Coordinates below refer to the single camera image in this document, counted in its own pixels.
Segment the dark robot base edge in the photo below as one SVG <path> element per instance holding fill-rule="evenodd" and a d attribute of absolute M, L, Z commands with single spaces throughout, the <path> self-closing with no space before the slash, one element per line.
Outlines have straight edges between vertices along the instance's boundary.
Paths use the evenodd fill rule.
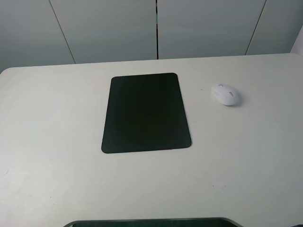
<path fill-rule="evenodd" d="M 240 227 L 227 218 L 78 220 L 65 227 Z"/>

